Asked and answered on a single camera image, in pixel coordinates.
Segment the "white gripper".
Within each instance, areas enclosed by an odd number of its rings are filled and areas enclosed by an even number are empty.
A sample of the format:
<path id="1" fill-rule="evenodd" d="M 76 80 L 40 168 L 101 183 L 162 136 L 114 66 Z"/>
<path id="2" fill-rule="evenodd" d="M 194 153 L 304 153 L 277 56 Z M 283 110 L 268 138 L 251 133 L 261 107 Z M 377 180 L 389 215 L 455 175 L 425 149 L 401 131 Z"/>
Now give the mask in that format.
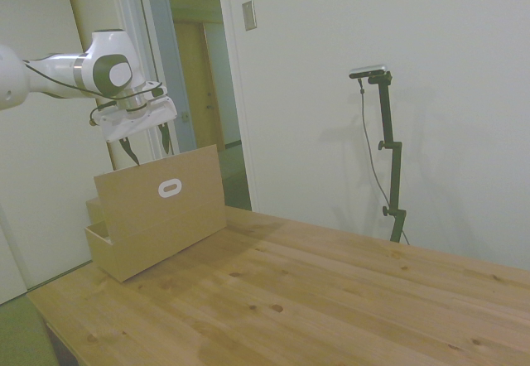
<path id="1" fill-rule="evenodd" d="M 140 162 L 132 150 L 128 136 L 158 126 L 165 153 L 170 152 L 171 135 L 167 122 L 177 117 L 172 100 L 167 96 L 148 101 L 137 111 L 108 107 L 99 111 L 99 126 L 107 142 L 119 142 L 121 148 L 136 164 Z"/>

